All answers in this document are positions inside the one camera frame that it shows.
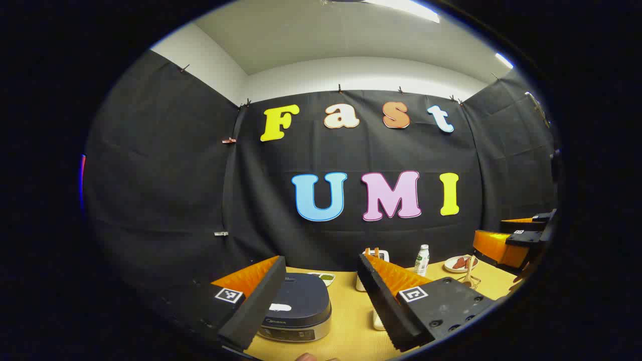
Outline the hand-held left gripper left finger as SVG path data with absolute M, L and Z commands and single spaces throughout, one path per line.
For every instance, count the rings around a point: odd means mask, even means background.
M 281 288 L 286 259 L 273 256 L 197 286 L 171 290 L 171 311 L 196 338 L 245 351 Z

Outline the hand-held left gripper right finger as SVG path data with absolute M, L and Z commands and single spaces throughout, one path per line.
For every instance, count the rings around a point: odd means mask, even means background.
M 429 280 L 372 255 L 360 255 L 357 273 L 399 351 L 447 338 L 496 304 L 452 277 Z

